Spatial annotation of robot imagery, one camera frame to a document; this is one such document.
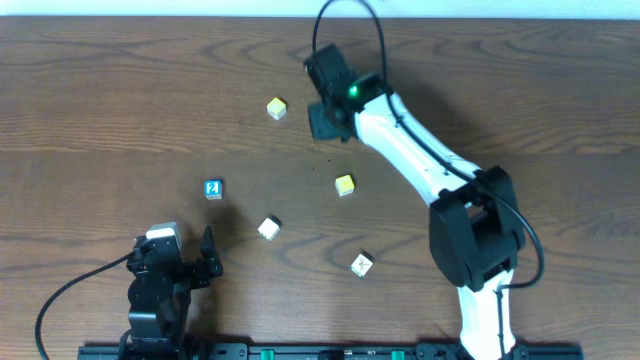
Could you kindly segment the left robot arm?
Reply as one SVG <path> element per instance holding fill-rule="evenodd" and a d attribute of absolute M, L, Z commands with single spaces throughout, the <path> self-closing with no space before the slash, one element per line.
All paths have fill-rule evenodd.
<path fill-rule="evenodd" d="M 156 224 L 135 239 L 126 267 L 134 275 L 128 289 L 130 329 L 121 337 L 119 359 L 190 359 L 197 352 L 186 336 L 191 292 L 211 285 L 223 266 L 207 226 L 201 256 L 185 262 L 175 222 Z"/>

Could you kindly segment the blue number 2 block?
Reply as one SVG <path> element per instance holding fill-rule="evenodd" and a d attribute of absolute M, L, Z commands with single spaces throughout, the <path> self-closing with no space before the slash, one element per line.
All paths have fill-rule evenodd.
<path fill-rule="evenodd" d="M 207 200 L 222 199 L 224 194 L 224 184 L 220 179 L 207 180 L 204 182 L 204 195 Z"/>

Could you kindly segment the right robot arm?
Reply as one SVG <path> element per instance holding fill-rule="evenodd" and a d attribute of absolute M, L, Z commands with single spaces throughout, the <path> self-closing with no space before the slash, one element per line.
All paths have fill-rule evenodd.
<path fill-rule="evenodd" d="M 509 175 L 448 149 L 380 75 L 357 75 L 335 45 L 314 52 L 304 67 L 321 98 L 308 107 L 313 138 L 356 138 L 414 187 L 429 208 L 431 255 L 458 291 L 463 347 L 474 359 L 506 356 L 515 345 L 507 287 L 524 245 Z"/>

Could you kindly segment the letter A red block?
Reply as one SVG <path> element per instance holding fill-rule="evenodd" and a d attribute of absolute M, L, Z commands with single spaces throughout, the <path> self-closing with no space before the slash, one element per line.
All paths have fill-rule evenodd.
<path fill-rule="evenodd" d="M 284 101 L 282 101 L 280 98 L 278 97 L 274 97 L 268 104 L 267 104 L 267 113 L 274 119 L 274 120 L 280 120 L 287 111 L 287 105 Z"/>

